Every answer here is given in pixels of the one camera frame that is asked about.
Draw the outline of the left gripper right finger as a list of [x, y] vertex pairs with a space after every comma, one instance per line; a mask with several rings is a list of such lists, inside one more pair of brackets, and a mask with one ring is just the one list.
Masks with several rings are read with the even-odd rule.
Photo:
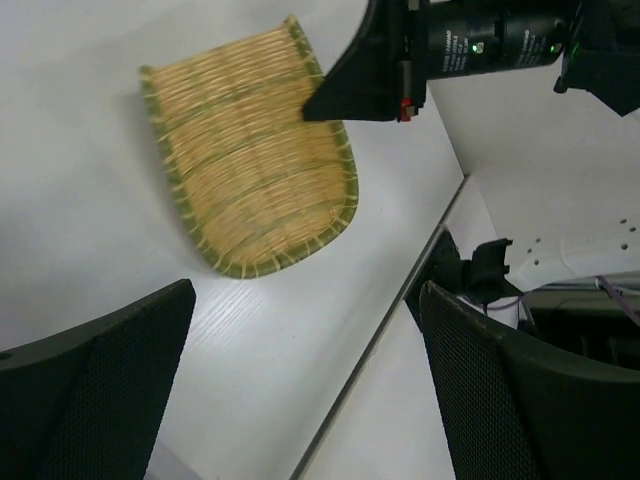
[[638, 478], [638, 371], [552, 346], [432, 282], [419, 310], [456, 478]]

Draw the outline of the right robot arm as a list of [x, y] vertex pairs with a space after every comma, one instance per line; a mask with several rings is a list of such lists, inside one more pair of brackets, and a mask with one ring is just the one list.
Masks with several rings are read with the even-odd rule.
[[[371, 1], [347, 49], [305, 102], [306, 121], [407, 122], [440, 80], [561, 64], [554, 90], [583, 90], [619, 115], [639, 107], [639, 5], [635, 1]], [[485, 307], [558, 281], [636, 270], [638, 225], [597, 233], [508, 239], [469, 259], [449, 235], [416, 274], [407, 304], [418, 312], [434, 282]]]

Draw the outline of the woven bamboo tray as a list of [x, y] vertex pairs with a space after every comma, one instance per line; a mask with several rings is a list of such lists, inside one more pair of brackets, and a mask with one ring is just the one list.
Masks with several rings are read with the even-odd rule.
[[173, 203], [217, 274], [272, 274], [347, 229], [356, 163], [343, 123], [302, 118], [323, 72], [296, 17], [138, 76]]

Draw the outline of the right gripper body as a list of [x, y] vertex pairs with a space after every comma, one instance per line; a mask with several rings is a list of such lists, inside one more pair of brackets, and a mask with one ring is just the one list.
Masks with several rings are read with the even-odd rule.
[[430, 80], [561, 64], [553, 90], [581, 90], [619, 116], [639, 108], [636, 1], [402, 1], [399, 119]]

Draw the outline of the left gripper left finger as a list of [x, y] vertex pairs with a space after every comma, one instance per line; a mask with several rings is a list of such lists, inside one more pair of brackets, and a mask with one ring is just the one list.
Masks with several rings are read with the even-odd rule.
[[2, 351], [2, 478], [143, 478], [194, 307], [194, 287], [181, 279]]

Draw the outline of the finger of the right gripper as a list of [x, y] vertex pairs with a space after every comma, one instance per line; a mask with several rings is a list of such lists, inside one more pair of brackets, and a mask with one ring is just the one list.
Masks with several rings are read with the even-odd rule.
[[406, 59], [404, 1], [370, 1], [351, 43], [302, 107], [308, 122], [398, 118]]

